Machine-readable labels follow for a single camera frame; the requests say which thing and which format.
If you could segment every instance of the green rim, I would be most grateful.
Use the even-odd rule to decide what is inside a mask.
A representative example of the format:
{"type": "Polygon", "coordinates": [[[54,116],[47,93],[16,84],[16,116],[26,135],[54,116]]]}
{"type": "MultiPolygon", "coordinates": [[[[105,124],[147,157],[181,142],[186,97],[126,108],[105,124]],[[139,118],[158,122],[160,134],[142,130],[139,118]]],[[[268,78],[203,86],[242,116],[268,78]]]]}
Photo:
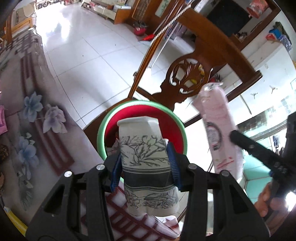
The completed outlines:
{"type": "Polygon", "coordinates": [[[186,138],[186,133],[185,133],[185,127],[182,123],[182,121],[167,107],[163,106],[162,104],[156,103],[156,102],[151,102],[151,101],[144,101],[144,100],[131,100],[131,101],[127,101],[124,102],[118,106],[116,106],[113,110],[111,110],[103,119],[99,130],[98,130],[98,135],[96,138],[96,144],[97,144],[97,149],[98,149],[98,153],[101,156],[101,158],[103,160],[105,160],[107,158],[107,153],[105,151],[105,145],[104,145],[104,138],[105,138],[105,131],[107,128],[107,124],[109,123],[109,121],[111,120],[111,118],[120,110],[132,106],[132,105],[149,105],[155,108],[158,108],[160,110],[162,110],[163,112],[167,113],[170,117],[173,118],[173,120],[177,123],[178,127],[180,128],[180,131],[182,133],[182,137],[183,137],[183,144],[184,144],[184,150],[183,150],[183,154],[186,155],[187,154],[187,138],[186,138]]]}

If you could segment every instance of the plastic wrap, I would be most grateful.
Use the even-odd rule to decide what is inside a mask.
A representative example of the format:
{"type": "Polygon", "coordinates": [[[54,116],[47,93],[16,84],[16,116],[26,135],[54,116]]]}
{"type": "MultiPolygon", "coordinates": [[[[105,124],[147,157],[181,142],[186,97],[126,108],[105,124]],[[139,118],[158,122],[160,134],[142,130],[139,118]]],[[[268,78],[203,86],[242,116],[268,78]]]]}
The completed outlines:
{"type": "Polygon", "coordinates": [[[238,180],[243,175],[242,150],[234,145],[229,134],[237,130],[228,109],[228,100],[219,83],[205,84],[193,105],[204,121],[215,173],[228,170],[238,180]]]}
{"type": "Polygon", "coordinates": [[[282,34],[279,37],[279,41],[281,41],[281,43],[285,46],[288,52],[292,50],[292,44],[286,35],[282,34]]]}

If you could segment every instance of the human hand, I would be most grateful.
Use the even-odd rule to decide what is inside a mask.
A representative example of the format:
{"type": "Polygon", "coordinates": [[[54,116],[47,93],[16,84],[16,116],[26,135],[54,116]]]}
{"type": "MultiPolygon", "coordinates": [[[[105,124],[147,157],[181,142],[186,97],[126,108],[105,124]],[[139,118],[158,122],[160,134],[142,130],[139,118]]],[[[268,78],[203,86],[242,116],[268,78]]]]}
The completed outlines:
{"type": "Polygon", "coordinates": [[[289,214],[286,200],[284,198],[275,197],[270,201],[268,206],[267,201],[271,195],[271,183],[268,183],[258,197],[258,201],[254,204],[261,217],[265,217],[268,213],[268,208],[274,211],[278,211],[277,215],[267,223],[271,235],[278,229],[283,223],[287,215],[289,214]]]}

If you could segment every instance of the yellow object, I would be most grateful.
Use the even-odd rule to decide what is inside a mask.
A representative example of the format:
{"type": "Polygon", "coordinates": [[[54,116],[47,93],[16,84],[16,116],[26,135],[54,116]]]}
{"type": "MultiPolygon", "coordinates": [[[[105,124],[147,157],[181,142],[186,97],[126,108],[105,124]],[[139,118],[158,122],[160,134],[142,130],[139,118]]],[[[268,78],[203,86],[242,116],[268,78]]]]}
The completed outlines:
{"type": "Polygon", "coordinates": [[[4,207],[4,211],[6,212],[7,216],[9,217],[10,221],[14,224],[14,226],[21,232],[22,235],[25,236],[28,227],[23,224],[21,220],[8,207],[4,207]]]}
{"type": "MultiPolygon", "coordinates": [[[[203,67],[202,67],[201,64],[199,65],[198,70],[199,70],[201,76],[205,76],[205,71],[204,71],[204,69],[203,69],[203,67]]],[[[197,81],[195,79],[190,79],[190,81],[194,85],[197,85],[197,81]]]]}

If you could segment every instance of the red checkered cloth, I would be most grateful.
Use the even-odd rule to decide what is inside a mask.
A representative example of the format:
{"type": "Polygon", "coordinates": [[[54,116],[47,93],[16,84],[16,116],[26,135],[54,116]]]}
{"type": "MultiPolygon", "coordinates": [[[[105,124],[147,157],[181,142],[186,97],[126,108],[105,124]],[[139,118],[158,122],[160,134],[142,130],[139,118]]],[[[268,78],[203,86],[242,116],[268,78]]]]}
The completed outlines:
{"type": "MultiPolygon", "coordinates": [[[[87,226],[85,203],[82,199],[81,222],[87,226]]],[[[111,222],[114,239],[117,241],[164,241],[175,240],[180,235],[177,218],[169,216],[165,222],[156,217],[145,214],[132,216],[127,212],[126,198],[123,183],[113,193],[106,193],[108,215],[111,222]]]]}

